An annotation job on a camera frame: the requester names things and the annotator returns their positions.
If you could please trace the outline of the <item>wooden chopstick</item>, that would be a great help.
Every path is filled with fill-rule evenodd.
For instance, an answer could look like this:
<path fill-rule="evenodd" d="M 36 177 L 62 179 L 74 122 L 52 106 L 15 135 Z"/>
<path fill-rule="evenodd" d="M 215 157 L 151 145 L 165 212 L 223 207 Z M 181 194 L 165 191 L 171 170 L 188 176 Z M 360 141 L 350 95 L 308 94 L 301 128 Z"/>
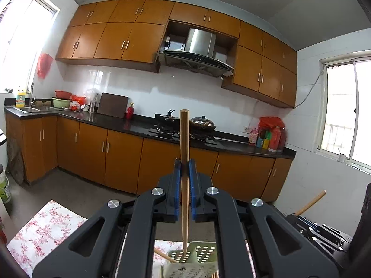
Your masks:
<path fill-rule="evenodd" d="M 325 195 L 327 194 L 326 190 L 323 190 L 318 195 L 316 195 L 309 203 L 303 206 L 301 209 L 297 210 L 294 214 L 296 217 L 301 216 L 307 210 L 309 210 L 313 205 L 317 204 Z"/>
<path fill-rule="evenodd" d="M 189 236 L 189 110 L 187 109 L 180 111 L 180 162 L 182 163 L 180 179 L 182 243 L 186 255 Z"/>
<path fill-rule="evenodd" d="M 159 250 L 156 247 L 154 248 L 154 253 L 156 253 L 157 255 L 160 255 L 162 258 L 168 260 L 171 263 L 177 263 L 176 260 L 174 260 L 173 258 L 169 257 L 168 255 L 166 255 L 165 253 L 163 253 L 161 250 Z"/>

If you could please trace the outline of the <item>black kitchen countertop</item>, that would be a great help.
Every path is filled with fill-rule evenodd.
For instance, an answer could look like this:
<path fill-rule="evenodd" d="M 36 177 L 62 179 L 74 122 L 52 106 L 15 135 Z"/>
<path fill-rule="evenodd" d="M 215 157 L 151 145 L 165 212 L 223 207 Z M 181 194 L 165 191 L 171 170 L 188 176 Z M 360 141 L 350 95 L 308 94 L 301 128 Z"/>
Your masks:
<path fill-rule="evenodd" d="M 63 109 L 58 111 L 23 112 L 13 106 L 5 106 L 4 111 L 19 119 L 36 119 L 46 116 L 59 116 L 119 133 L 131 134 L 157 141 L 165 141 L 172 144 L 180 143 L 179 128 L 173 129 L 171 133 L 161 133 L 160 128 L 164 125 L 152 117 L 135 115 L 131 120 L 124 120 L 97 113 L 90 114 L 88 112 L 73 112 L 65 111 Z M 190 138 L 190 146 L 191 148 L 265 158 L 283 158 L 293 160 L 296 157 L 296 151 L 293 149 L 285 147 L 283 148 L 283 152 L 274 153 L 266 149 L 249 145 L 247 137 L 224 133 L 221 131 L 212 131 L 204 135 L 197 134 Z"/>

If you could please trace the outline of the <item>wooden chopstick in holder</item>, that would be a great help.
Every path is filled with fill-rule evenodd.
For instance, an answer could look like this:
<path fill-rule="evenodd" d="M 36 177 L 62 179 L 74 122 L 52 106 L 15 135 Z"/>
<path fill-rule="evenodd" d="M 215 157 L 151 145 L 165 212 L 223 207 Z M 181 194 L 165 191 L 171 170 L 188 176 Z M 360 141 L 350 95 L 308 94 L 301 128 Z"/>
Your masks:
<path fill-rule="evenodd" d="M 163 253 L 161 250 L 159 250 L 156 247 L 154 248 L 154 253 L 156 253 L 157 255 L 160 255 L 162 258 L 168 260 L 171 263 L 177 263 L 176 260 L 174 260 L 173 258 L 169 257 L 168 255 L 166 255 L 165 253 Z"/>

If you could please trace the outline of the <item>green perforated utensil holder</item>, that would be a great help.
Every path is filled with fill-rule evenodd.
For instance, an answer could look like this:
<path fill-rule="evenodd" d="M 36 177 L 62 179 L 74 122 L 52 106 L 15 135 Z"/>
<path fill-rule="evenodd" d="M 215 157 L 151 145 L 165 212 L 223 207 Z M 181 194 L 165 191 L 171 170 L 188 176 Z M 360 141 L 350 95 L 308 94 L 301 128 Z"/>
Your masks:
<path fill-rule="evenodd" d="M 215 242 L 191 242 L 186 253 L 183 249 L 171 249 L 167 255 L 176 263 L 167 261 L 162 267 L 162 277 L 218 277 Z"/>

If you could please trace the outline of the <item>floral pink white tablecloth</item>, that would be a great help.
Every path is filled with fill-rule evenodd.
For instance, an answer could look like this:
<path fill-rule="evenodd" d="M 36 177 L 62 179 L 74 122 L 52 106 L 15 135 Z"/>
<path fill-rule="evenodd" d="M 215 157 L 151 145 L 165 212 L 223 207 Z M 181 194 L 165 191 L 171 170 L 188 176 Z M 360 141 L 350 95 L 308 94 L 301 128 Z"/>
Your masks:
<path fill-rule="evenodd" d="M 20 268 L 32 277 L 36 265 L 85 221 L 86 218 L 50 200 L 10 240 L 7 248 Z"/>

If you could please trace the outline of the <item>black wok left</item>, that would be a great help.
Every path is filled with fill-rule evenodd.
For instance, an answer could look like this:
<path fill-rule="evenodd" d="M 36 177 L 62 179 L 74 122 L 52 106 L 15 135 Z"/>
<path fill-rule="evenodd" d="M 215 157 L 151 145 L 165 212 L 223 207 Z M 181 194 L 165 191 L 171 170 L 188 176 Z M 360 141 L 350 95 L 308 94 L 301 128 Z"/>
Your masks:
<path fill-rule="evenodd" d="M 166 114 L 155 114 L 155 118 L 161 128 L 168 129 L 174 132 L 180 131 L 180 118 L 174 117 L 174 110 L 169 109 Z"/>

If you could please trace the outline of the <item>red bottle on counter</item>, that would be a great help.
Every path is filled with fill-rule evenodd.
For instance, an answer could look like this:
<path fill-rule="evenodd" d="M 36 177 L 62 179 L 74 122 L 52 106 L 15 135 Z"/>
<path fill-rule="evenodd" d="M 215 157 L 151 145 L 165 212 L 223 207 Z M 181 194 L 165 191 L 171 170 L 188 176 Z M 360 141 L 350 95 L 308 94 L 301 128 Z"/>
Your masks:
<path fill-rule="evenodd" d="M 134 114 L 134 103 L 131 102 L 130 103 L 130 106 L 128 107 L 127 111 L 126 111 L 126 120 L 131 120 L 131 118 L 133 117 L 133 114 Z"/>

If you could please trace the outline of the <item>black wok with lid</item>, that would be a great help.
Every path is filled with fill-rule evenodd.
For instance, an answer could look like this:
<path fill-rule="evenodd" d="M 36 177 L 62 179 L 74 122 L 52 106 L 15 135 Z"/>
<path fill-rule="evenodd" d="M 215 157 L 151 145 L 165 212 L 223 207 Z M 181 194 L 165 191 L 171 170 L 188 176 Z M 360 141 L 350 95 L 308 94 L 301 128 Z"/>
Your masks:
<path fill-rule="evenodd" d="M 216 128 L 214 122 L 205 116 L 191 118 L 189 125 L 191 134 L 207 134 L 213 132 Z"/>

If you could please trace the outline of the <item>window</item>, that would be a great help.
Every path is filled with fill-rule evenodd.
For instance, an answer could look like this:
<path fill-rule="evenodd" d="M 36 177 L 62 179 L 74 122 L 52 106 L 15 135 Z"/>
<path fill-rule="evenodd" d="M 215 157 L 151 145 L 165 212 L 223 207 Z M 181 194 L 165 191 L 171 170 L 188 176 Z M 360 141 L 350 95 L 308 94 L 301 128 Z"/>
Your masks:
<path fill-rule="evenodd" d="M 29 90 L 59 9 L 49 0 L 12 0 L 1 17 L 1 92 Z"/>
<path fill-rule="evenodd" d="M 370 172 L 370 54 L 323 65 L 318 150 Z"/>

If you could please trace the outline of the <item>red bags and bottles right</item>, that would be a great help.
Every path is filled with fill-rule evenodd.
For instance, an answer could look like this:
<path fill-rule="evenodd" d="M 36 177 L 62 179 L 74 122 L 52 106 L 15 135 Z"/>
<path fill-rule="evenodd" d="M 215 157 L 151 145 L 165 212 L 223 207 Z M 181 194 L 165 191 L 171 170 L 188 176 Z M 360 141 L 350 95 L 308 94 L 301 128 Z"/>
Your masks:
<path fill-rule="evenodd" d="M 257 127 L 250 130 L 248 144 L 273 153 L 283 153 L 287 131 L 279 117 L 261 117 Z"/>

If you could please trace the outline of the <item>green basin with red bowl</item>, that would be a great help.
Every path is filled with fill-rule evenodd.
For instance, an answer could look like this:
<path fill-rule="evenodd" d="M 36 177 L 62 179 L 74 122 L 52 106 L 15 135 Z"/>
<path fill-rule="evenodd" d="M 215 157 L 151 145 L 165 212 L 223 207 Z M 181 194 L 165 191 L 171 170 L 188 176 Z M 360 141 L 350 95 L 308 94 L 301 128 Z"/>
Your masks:
<path fill-rule="evenodd" d="M 55 108 L 63 109 L 69 108 L 71 102 L 72 93 L 63 91 L 63 90 L 56 90 L 55 96 L 53 97 L 53 105 Z"/>

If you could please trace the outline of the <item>steel sink with faucet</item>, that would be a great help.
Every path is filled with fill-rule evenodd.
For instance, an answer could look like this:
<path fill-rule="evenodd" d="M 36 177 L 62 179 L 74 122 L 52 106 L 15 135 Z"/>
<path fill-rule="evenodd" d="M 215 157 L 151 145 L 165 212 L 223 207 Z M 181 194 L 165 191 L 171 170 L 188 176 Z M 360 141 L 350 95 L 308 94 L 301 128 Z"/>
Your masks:
<path fill-rule="evenodd" d="M 58 108 L 54 106 L 52 99 L 38 99 L 33 93 L 34 85 L 30 86 L 28 90 L 25 90 L 24 102 L 20 99 L 16 101 L 15 109 L 23 113 L 36 113 L 36 112 L 56 112 Z"/>

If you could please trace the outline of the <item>yellow dish soap bottle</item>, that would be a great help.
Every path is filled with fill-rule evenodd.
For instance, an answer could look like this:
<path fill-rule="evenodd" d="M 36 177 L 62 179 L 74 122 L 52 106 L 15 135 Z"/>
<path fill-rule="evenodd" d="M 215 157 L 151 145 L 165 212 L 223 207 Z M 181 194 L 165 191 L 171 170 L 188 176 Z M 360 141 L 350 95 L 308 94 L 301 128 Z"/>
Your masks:
<path fill-rule="evenodd" d="M 23 108 L 25 106 L 25 99 L 26 99 L 25 89 L 18 90 L 16 97 L 16 108 Z"/>

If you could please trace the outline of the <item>steel range hood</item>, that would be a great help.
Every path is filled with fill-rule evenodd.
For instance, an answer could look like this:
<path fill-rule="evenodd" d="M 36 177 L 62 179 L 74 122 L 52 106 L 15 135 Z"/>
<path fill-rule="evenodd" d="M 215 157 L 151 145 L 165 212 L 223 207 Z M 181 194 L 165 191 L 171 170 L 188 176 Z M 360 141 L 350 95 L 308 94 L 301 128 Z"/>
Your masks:
<path fill-rule="evenodd" d="M 157 54 L 161 65 L 216 78 L 233 75 L 237 40 L 220 33 L 170 26 Z"/>

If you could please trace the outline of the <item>left window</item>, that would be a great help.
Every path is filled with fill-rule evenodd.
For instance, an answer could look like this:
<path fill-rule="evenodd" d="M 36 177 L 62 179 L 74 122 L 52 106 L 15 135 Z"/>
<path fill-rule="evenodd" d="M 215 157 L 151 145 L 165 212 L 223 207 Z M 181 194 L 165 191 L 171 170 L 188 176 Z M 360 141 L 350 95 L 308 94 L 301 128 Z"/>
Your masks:
<path fill-rule="evenodd" d="M 59 9 L 49 0 L 12 0 L 1 17 L 1 92 L 29 90 Z"/>

